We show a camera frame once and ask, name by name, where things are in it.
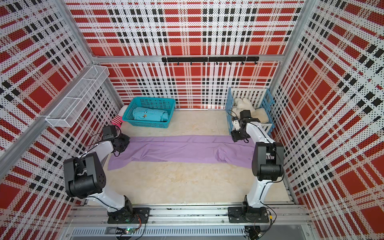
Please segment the purple long pants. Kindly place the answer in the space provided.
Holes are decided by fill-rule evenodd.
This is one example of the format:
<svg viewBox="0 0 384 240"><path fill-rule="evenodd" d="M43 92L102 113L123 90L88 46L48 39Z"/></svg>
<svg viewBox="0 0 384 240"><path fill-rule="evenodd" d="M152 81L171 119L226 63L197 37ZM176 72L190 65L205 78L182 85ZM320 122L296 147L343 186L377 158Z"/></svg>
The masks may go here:
<svg viewBox="0 0 384 240"><path fill-rule="evenodd" d="M132 137L123 153L111 156L108 170L131 162L231 164L250 169L254 148L251 140L235 143L230 136Z"/></svg>

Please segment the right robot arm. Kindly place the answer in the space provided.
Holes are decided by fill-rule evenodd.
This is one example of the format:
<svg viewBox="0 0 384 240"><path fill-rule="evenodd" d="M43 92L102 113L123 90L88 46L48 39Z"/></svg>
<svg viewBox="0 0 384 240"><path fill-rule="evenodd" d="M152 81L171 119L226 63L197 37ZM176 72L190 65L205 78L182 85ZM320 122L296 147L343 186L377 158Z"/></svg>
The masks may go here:
<svg viewBox="0 0 384 240"><path fill-rule="evenodd" d="M284 147L269 137L258 122L234 120L231 137L234 142L251 140L254 143L252 172L255 180L245 201L248 208L262 208L270 187L284 178Z"/></svg>

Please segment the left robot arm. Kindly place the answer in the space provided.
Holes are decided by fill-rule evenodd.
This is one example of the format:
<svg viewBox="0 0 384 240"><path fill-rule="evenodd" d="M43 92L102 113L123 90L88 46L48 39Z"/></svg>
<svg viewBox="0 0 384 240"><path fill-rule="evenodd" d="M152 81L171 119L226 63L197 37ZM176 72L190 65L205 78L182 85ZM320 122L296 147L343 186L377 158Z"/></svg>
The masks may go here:
<svg viewBox="0 0 384 240"><path fill-rule="evenodd" d="M103 160L110 154L122 153L130 143L125 134L107 135L93 144L84 154L64 161L65 190L69 197L86 199L107 209L108 215L131 215L133 207L130 200L107 186Z"/></svg>

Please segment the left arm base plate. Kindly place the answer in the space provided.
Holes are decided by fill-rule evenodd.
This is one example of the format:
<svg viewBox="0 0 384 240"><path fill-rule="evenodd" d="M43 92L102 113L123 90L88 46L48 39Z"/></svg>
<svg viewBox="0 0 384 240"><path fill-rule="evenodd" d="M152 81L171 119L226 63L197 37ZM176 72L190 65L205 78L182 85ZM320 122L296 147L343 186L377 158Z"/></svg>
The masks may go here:
<svg viewBox="0 0 384 240"><path fill-rule="evenodd" d="M133 208L132 211L121 209L108 212L108 224L146 224L151 208Z"/></svg>

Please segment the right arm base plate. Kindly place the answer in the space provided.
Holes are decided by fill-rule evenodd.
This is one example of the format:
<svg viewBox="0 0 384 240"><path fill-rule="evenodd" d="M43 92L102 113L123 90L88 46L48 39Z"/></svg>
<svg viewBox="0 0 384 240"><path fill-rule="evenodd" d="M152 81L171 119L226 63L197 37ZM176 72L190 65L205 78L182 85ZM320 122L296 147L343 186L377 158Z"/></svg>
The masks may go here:
<svg viewBox="0 0 384 240"><path fill-rule="evenodd" d="M229 207L228 217L230 223L269 223L270 217L265 207L247 208Z"/></svg>

